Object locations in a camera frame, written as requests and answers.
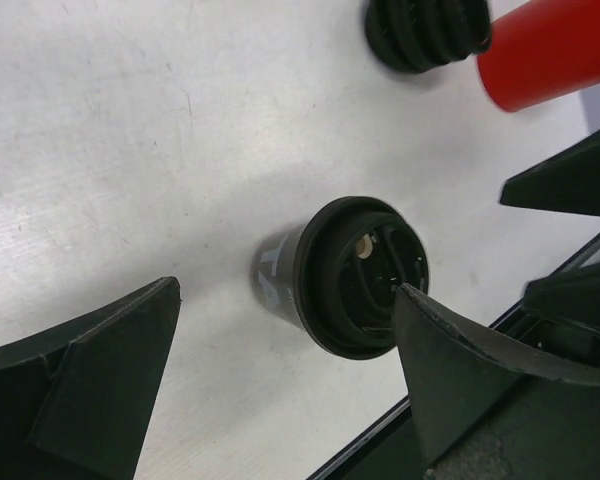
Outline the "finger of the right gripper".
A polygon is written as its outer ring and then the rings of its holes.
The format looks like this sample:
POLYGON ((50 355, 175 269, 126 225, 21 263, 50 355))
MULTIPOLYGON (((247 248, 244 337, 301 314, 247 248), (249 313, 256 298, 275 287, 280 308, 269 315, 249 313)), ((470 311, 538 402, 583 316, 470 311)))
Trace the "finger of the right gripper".
POLYGON ((529 282, 522 308, 600 335, 600 262, 529 282))
POLYGON ((600 130, 509 178, 500 203, 600 217, 600 130))

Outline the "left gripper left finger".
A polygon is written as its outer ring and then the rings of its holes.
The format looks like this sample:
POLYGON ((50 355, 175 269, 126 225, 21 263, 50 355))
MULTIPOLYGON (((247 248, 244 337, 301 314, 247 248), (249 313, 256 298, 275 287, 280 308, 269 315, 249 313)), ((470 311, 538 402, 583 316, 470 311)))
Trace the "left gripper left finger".
POLYGON ((181 306, 160 278, 0 347, 0 479, 131 479, 181 306))

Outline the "black paper coffee cup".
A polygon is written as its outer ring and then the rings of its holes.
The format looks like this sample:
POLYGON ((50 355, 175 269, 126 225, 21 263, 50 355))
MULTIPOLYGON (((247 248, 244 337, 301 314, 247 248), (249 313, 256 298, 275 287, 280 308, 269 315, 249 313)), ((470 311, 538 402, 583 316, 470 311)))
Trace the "black paper coffee cup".
POLYGON ((304 226, 288 225, 256 249, 250 267, 251 285, 258 302, 271 314, 303 330, 294 293, 295 257, 304 226))

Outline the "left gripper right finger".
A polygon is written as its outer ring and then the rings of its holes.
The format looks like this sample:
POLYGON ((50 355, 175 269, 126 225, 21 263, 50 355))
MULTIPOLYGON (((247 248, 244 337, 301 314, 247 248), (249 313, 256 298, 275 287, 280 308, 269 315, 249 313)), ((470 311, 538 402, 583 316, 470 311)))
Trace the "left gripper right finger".
POLYGON ((405 284, 393 329, 426 479, 600 479, 600 369, 405 284))

